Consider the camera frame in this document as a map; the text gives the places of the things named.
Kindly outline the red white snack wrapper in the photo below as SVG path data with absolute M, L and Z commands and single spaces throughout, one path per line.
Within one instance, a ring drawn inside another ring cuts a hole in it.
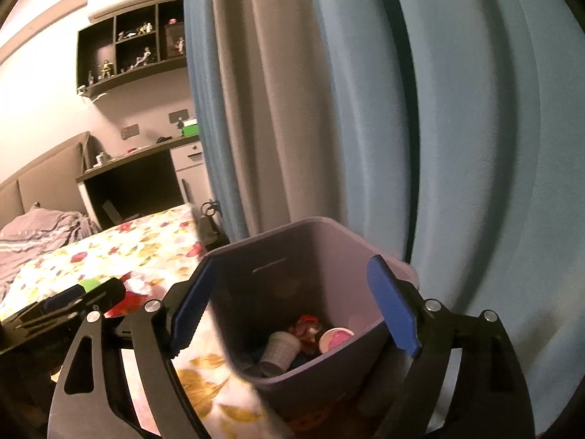
M 162 278 L 152 277 L 139 273 L 139 271 L 129 271 L 121 278 L 124 288 L 126 289 L 124 299 L 109 309 L 105 316 L 114 318 L 132 314 L 142 307 L 151 299 L 160 299 L 166 293 L 165 281 Z

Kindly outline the dark desk with drawers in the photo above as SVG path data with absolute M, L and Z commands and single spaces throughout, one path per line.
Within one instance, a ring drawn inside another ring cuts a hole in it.
M 76 182 L 90 218 L 108 229 L 214 199 L 198 136 L 174 138 L 95 166 Z

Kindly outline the blue and grey curtain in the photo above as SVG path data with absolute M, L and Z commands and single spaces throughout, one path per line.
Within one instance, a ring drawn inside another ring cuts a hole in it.
M 498 312 L 536 434 L 584 434 L 575 0 L 184 0 L 233 241 L 332 218 L 462 314 Z

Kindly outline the orange apple paper cup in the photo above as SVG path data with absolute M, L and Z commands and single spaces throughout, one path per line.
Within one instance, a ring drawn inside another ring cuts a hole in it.
M 354 332 L 345 327 L 334 327 L 325 331 L 319 341 L 318 349 L 322 354 L 326 354 L 330 350 L 340 346 L 344 342 L 351 340 L 354 337 Z

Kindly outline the dark wall shelf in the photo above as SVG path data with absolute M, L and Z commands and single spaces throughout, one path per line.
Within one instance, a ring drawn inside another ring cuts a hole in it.
M 76 92 L 83 97 L 185 66 L 184 0 L 132 9 L 78 32 Z

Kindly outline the purple plastic trash bin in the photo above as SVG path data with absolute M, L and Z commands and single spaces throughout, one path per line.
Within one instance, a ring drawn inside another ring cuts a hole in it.
M 208 254 L 212 315 L 228 363 L 284 421 L 312 427 L 346 400 L 357 402 L 352 413 L 377 416 L 396 399 L 408 362 L 368 285 L 367 264 L 378 254 L 324 217 Z M 262 373 L 260 358 L 273 333 L 313 326 L 343 327 L 353 336 L 322 353 L 315 333 L 284 373 Z

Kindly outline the grey upholstered headboard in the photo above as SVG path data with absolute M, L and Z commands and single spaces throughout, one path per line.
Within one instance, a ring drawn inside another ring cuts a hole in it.
M 76 179 L 95 162 L 95 138 L 80 133 L 29 162 L 1 182 L 1 227 L 34 205 L 86 214 Z

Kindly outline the floral bed sheet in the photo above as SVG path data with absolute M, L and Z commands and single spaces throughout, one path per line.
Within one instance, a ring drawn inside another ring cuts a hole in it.
M 167 291 L 186 281 L 205 254 L 189 205 L 125 222 L 21 267 L 1 299 L 1 317 L 78 285 L 84 278 L 122 278 L 139 271 L 162 278 Z M 174 358 L 181 385 L 214 438 L 291 438 L 253 386 L 228 366 L 215 326 L 205 313 L 188 348 Z

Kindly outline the green foam net sleeve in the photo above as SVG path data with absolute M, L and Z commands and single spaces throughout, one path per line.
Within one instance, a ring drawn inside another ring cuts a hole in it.
M 83 288 L 83 290 L 85 292 L 89 292 L 91 290 L 94 290 L 95 288 L 98 288 L 98 286 L 101 284 L 101 279 L 100 278 L 84 278 L 84 279 L 81 279 L 80 281 L 78 281 L 78 284 Z

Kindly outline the green box on desk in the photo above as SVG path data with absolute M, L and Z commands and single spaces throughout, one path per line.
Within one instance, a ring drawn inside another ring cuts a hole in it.
M 193 137 L 199 134 L 198 124 L 196 119 L 185 120 L 181 128 L 181 133 L 184 137 Z

